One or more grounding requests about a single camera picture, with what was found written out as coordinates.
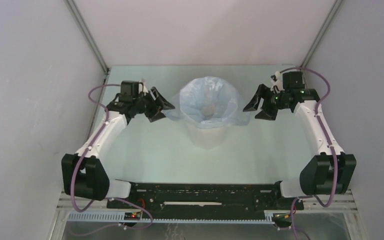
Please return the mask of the light blue plastic trash bag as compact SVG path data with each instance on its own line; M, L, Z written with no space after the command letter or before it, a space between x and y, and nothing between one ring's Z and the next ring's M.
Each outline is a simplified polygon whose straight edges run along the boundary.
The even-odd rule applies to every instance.
M251 118L243 112L246 103L239 91L215 76L193 79L170 102L174 109L162 111L167 118L199 129L246 126Z

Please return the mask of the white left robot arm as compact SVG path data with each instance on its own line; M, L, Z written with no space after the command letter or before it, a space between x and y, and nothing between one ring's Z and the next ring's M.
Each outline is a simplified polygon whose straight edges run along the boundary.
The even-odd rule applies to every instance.
M75 153L65 154L61 160L64 192L71 197L94 201L118 198L125 208L133 208L138 194L131 190L129 181L110 179L103 162L116 137L137 115L150 122L165 118L164 111L175 109L155 87L146 88L140 81L122 81L114 99L107 105L99 104L104 114L98 127Z

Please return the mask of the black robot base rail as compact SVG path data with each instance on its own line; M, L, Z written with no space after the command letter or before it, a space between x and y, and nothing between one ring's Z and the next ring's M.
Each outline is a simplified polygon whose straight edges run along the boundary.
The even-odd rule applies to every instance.
M291 211L280 183L186 184L134 183L126 199L153 218L184 220L263 220L269 212Z

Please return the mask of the white octagonal trash bin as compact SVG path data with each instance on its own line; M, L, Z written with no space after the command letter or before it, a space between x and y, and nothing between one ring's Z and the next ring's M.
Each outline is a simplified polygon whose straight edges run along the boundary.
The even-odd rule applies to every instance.
M198 148L210 150L221 145L230 126L216 128L198 128L190 123L186 124L191 142Z

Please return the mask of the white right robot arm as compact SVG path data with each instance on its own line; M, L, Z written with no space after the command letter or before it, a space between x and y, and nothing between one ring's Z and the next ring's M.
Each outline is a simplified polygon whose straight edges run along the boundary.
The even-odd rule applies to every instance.
M244 112L259 111L255 118L274 121L280 110L289 109L298 118L312 154L299 177L280 182L280 190L271 194L271 204L284 209L291 198L345 194L349 188L357 160L347 154L335 139L322 110L324 96L307 88L303 74L293 68L277 71L271 86L260 84Z

